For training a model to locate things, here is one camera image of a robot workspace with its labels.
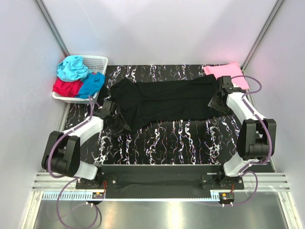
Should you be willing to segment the black t shirt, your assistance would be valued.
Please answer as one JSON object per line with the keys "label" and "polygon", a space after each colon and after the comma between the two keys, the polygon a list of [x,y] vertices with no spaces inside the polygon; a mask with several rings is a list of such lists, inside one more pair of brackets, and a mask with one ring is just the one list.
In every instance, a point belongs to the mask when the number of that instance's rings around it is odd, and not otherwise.
{"label": "black t shirt", "polygon": [[124,78],[110,88],[111,99],[133,134],[151,122],[206,120],[224,115],[209,107],[217,90],[214,75],[192,80],[135,82]]}

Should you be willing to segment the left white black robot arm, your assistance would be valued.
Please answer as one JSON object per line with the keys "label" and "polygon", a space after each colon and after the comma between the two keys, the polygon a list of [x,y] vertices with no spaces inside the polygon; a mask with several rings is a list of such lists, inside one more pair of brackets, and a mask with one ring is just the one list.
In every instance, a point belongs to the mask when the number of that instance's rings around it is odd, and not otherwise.
{"label": "left white black robot arm", "polygon": [[81,146],[104,129],[122,135],[130,127],[115,102],[104,101],[97,111],[93,110],[93,103],[90,106],[90,115],[84,121],[64,132],[50,133],[41,167],[53,178],[72,177],[93,189],[106,188],[101,167],[81,161]]}

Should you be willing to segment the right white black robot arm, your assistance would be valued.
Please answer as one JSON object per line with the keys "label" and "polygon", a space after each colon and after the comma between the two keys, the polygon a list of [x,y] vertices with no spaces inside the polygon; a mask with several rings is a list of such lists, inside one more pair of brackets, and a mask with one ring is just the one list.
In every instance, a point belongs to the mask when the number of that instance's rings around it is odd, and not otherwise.
{"label": "right white black robot arm", "polygon": [[237,152],[222,165],[212,181],[222,189],[241,182],[240,178],[249,167],[266,164],[275,151],[276,121],[260,114],[248,101],[248,93],[232,80],[231,76],[219,77],[218,89],[209,102],[211,108],[224,114],[232,111],[242,125]]}

